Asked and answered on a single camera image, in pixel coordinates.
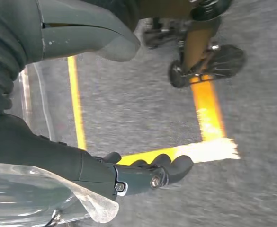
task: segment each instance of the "wheel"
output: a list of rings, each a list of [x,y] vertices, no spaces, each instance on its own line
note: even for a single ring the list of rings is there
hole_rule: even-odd
[[[204,74],[214,79],[230,78],[238,74],[246,62],[244,51],[233,45],[223,45],[209,61]]]
[[[189,85],[189,74],[184,74],[182,71],[180,61],[172,62],[168,71],[170,83],[176,88],[184,88]]]

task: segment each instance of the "clear plastic bag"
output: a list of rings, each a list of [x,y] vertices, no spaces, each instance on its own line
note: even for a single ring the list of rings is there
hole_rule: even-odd
[[[112,220],[118,204],[34,166],[0,164],[0,226],[44,226],[54,210],[60,224],[91,217]]]

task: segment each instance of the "black wheel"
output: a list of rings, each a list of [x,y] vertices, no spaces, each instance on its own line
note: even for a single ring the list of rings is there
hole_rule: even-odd
[[[245,62],[244,51],[233,45],[223,45],[209,61],[204,73],[214,79],[230,78],[238,74]]]
[[[174,87],[183,88],[189,85],[190,75],[184,74],[178,60],[170,65],[168,75],[170,83]]]

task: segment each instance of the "robotic hand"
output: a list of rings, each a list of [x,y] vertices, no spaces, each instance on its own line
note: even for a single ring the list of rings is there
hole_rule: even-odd
[[[7,94],[26,64],[82,52],[127,61],[139,48],[140,42],[129,27],[98,6],[79,0],[0,0],[0,163],[35,166],[113,201],[117,195],[183,179],[193,165],[189,157],[171,162],[158,156],[151,164],[123,166],[118,164],[118,154],[92,157],[35,135],[22,119],[4,112],[11,108]],[[6,203],[0,202],[0,208],[3,206]]]

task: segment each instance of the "plastic sheet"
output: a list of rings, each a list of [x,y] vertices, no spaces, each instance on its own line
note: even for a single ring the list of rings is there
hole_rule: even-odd
[[[34,128],[36,123],[36,119],[34,117],[36,116],[37,113],[33,113],[34,109],[32,106],[40,106],[41,110],[42,110],[43,121],[46,124],[44,127],[47,128],[48,136],[51,140],[57,142],[57,136],[55,130],[54,128],[51,114],[48,108],[48,101],[47,95],[47,89],[48,89],[44,81],[44,75],[42,73],[41,69],[41,65],[43,62],[39,63],[33,63],[29,66],[26,66],[24,70],[19,74],[19,83],[20,87],[20,97],[21,97],[21,106],[22,106],[22,115],[23,119],[32,131],[35,131]],[[29,75],[28,71],[30,68],[34,71],[34,74]],[[38,95],[36,98],[36,89],[38,87]]]
[[[0,226],[44,226],[54,210],[60,224],[88,217],[107,223],[118,204],[47,170],[0,164]]]

